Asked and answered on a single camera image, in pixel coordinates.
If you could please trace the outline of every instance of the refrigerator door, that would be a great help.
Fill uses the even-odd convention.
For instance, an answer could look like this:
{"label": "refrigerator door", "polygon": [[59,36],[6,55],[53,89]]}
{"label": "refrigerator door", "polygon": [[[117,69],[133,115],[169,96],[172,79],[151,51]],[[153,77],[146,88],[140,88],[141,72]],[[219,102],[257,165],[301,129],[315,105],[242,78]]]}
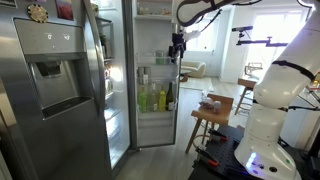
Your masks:
{"label": "refrigerator door", "polygon": [[[133,49],[129,51],[128,58],[130,66],[134,67],[130,70],[132,83],[130,87],[133,89],[131,90],[133,93],[130,92],[133,148],[173,145],[176,139],[180,58],[178,57],[172,63],[170,58],[166,57],[169,46],[172,45],[170,16],[140,15],[137,12],[147,7],[152,10],[151,13],[158,14],[160,11],[157,10],[161,8],[170,9],[171,1],[134,0],[126,6],[129,9],[126,12],[130,13],[126,15],[129,27],[128,49]],[[174,108],[170,111],[161,110],[159,109],[160,90],[163,90],[162,94],[166,96],[169,83],[172,83]],[[158,108],[152,105],[156,103],[150,103],[154,101],[151,101],[154,99],[151,97],[152,86],[156,87]],[[147,105],[144,105],[141,97],[147,99]]]}
{"label": "refrigerator door", "polygon": [[[138,53],[136,58],[137,147],[173,145],[176,137],[179,61],[172,63],[170,57],[157,57],[154,53]],[[161,96],[168,99],[170,93],[173,100],[171,103],[164,100],[162,107]],[[145,104],[141,94],[146,95],[146,107],[143,107]]]}
{"label": "refrigerator door", "polygon": [[[34,2],[14,2],[0,6],[0,143],[13,179],[112,179],[90,2],[47,1],[43,24],[27,13]],[[61,6],[71,19],[58,18]]]}
{"label": "refrigerator door", "polygon": [[127,62],[123,1],[98,1],[96,16],[101,44],[104,46],[104,118],[114,170],[130,146]]}

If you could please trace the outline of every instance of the magnet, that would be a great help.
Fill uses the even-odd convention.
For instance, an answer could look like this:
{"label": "magnet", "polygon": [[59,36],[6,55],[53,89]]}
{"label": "magnet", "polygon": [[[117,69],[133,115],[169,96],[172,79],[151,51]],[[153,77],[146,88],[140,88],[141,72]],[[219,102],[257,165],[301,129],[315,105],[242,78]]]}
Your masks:
{"label": "magnet", "polygon": [[0,0],[0,6],[17,8],[17,3],[15,0]]}
{"label": "magnet", "polygon": [[38,23],[46,23],[48,22],[48,12],[47,10],[39,4],[32,4],[28,7],[28,14],[31,19]]}

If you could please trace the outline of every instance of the stainless steel refrigerator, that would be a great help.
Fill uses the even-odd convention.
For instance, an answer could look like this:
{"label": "stainless steel refrigerator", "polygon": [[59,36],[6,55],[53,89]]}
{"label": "stainless steel refrigerator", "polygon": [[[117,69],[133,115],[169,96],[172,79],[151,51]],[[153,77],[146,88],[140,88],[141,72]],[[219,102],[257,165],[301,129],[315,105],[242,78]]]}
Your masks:
{"label": "stainless steel refrigerator", "polygon": [[13,179],[112,179],[96,19],[89,0],[68,2],[0,1],[0,149]]}

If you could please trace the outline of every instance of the black cable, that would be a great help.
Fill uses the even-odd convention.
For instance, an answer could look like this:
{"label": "black cable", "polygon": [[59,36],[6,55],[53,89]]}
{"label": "black cable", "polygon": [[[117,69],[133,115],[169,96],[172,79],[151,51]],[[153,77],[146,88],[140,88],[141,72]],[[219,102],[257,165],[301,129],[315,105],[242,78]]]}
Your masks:
{"label": "black cable", "polygon": [[204,16],[201,16],[200,20],[199,20],[198,22],[196,22],[196,24],[198,24],[199,22],[201,22],[202,19],[203,19],[203,17],[204,17]]}
{"label": "black cable", "polygon": [[207,29],[210,24],[217,19],[217,17],[221,14],[221,9],[219,9],[219,11],[217,12],[217,14],[210,20],[209,24],[207,24],[200,32],[203,32],[205,29]]}
{"label": "black cable", "polygon": [[249,5],[256,4],[256,3],[260,2],[260,1],[262,1],[262,0],[257,0],[257,1],[254,1],[254,2],[248,2],[248,3],[243,3],[243,4],[236,3],[236,4],[233,4],[233,5],[235,5],[235,6],[249,6]]}
{"label": "black cable", "polygon": [[290,146],[284,139],[281,138],[281,136],[279,136],[278,144],[279,144],[281,147],[288,147],[288,146]]}
{"label": "black cable", "polygon": [[309,10],[308,10],[307,17],[306,17],[306,21],[307,21],[307,20],[308,20],[309,15],[310,15],[310,13],[311,13],[312,6],[306,6],[306,5],[303,5],[303,4],[301,4],[301,2],[300,2],[299,0],[297,0],[297,2],[298,2],[298,4],[300,4],[300,6],[302,6],[302,7],[305,7],[305,8],[308,8],[308,9],[309,9]]}
{"label": "black cable", "polygon": [[297,0],[297,2],[298,2],[298,4],[300,4],[300,6],[302,6],[302,7],[305,7],[305,8],[312,8],[312,6],[306,6],[306,5],[301,4],[301,2],[300,2],[299,0]]}
{"label": "black cable", "polygon": [[298,95],[299,98],[301,98],[302,100],[304,100],[305,102],[307,102],[308,104],[310,104],[312,107],[316,107],[315,105],[311,104],[308,100],[306,100],[305,98],[301,97],[300,95]]}

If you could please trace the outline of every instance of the bottle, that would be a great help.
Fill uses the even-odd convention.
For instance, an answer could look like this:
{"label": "bottle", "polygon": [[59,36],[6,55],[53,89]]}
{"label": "bottle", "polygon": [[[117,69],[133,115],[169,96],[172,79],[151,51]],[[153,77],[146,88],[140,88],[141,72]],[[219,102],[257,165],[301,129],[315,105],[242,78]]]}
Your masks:
{"label": "bottle", "polygon": [[161,90],[159,93],[159,111],[166,110],[166,92],[163,90],[163,84],[161,85]]}
{"label": "bottle", "polygon": [[144,86],[142,86],[142,89],[139,93],[138,101],[140,106],[140,112],[146,112],[147,111],[147,95],[144,91]]}
{"label": "bottle", "polygon": [[158,111],[158,99],[156,94],[156,83],[152,83],[152,90],[150,94],[150,110]]}
{"label": "bottle", "polygon": [[174,100],[172,93],[172,82],[169,83],[169,89],[166,96],[166,109],[167,111],[172,111],[174,108]]}

